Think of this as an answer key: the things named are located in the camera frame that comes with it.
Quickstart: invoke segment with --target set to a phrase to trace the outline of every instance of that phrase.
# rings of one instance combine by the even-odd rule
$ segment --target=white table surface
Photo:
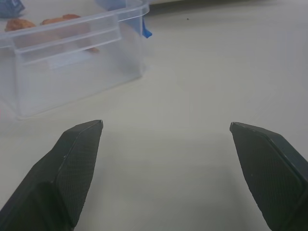
[[[0,206],[63,131],[102,119],[76,231],[268,231],[229,125],[276,131],[308,158],[305,1],[162,11],[146,18],[143,78],[14,123],[1,106]]]

